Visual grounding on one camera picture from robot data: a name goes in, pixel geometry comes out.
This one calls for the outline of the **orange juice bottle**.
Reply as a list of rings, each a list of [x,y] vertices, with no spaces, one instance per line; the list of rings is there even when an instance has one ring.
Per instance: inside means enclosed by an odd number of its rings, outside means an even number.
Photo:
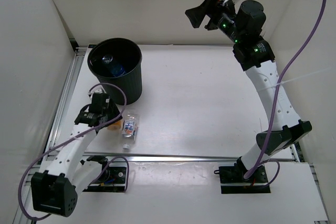
[[[107,129],[110,130],[110,131],[119,131],[119,130],[121,130],[122,125],[123,125],[123,119],[118,120],[117,122],[115,122],[113,124],[110,124],[107,127]]]

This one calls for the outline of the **blue label water bottle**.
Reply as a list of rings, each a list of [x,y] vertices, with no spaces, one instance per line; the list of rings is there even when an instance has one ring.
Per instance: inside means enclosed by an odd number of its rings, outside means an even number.
[[[109,72],[113,77],[120,77],[126,74],[124,67],[119,63],[113,63],[112,65],[107,66]]]

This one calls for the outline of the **clear unlabelled plastic bottle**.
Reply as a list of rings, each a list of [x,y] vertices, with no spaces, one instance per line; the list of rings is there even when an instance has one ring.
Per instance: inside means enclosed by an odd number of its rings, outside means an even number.
[[[104,64],[105,66],[112,65],[113,64],[113,55],[106,54],[102,57],[101,61],[102,61],[102,64]]]

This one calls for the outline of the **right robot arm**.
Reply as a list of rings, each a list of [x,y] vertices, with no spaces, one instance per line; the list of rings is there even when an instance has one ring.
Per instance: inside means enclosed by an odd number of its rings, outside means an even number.
[[[275,55],[260,34],[266,21],[261,3],[246,0],[236,10],[232,0],[205,0],[186,10],[185,15],[193,28],[199,28],[208,16],[205,29],[219,29],[234,43],[234,56],[253,83],[266,112],[269,129],[258,133],[256,144],[237,160],[236,177],[247,182],[263,162],[312,131],[312,125],[300,118],[278,83]]]

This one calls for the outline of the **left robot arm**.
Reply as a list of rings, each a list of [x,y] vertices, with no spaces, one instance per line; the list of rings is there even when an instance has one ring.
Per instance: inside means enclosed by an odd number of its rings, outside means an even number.
[[[57,156],[44,171],[33,174],[34,210],[69,217],[83,191],[115,181],[109,159],[82,156],[99,131],[120,122],[127,105],[140,98],[141,62],[139,46],[129,39],[111,38],[92,48],[87,63],[98,83],[89,89],[90,102],[75,118],[70,139],[54,147]]]

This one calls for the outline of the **black waste bin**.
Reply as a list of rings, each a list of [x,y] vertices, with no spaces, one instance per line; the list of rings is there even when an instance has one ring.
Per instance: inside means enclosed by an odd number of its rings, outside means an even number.
[[[123,105],[125,94],[127,104],[136,102],[142,94],[142,52],[133,41],[125,38],[111,38],[100,42],[89,52],[87,59],[91,73],[103,84],[103,88],[116,104]]]

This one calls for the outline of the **white label clear bottle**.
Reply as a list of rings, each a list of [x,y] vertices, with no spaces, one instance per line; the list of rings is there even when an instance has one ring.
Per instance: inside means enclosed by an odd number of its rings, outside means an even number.
[[[127,112],[121,131],[121,144],[125,152],[129,152],[135,145],[140,117],[137,113]]]

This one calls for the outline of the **aluminium table edge rail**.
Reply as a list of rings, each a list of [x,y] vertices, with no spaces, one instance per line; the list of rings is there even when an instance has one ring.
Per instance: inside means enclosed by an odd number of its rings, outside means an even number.
[[[289,147],[285,150],[286,154],[291,157],[282,157],[282,152],[273,156],[280,162],[300,162],[299,155],[294,147]],[[159,155],[159,154],[127,154],[127,153],[97,153],[85,152],[82,159],[86,160],[89,156],[105,156],[113,158],[123,156],[131,162],[235,162],[238,157],[225,156],[190,156],[190,155]]]

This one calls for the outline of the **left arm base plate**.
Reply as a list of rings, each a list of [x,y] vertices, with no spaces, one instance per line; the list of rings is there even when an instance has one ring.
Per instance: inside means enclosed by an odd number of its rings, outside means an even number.
[[[127,164],[117,163],[107,168],[101,178],[88,186],[84,192],[123,193],[127,182]]]

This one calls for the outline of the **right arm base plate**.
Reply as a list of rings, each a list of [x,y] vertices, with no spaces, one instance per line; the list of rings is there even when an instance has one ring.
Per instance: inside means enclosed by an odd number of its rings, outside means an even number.
[[[244,178],[238,166],[220,166],[214,170],[219,176],[222,194],[269,194],[270,186],[264,166],[260,166],[249,179]]]

